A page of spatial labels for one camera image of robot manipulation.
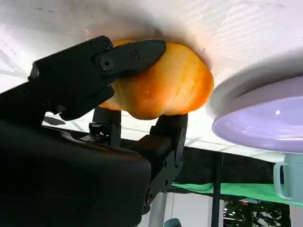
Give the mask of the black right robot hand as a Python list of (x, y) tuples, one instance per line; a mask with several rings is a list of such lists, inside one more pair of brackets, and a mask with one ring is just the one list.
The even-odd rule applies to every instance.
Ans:
[(0, 95), (3, 227), (135, 227), (182, 168), (187, 115), (161, 116), (130, 149), (121, 114), (98, 112), (75, 138), (42, 125), (78, 119), (114, 95), (111, 84), (148, 69), (161, 39), (114, 47), (99, 36), (34, 62), (28, 82)]

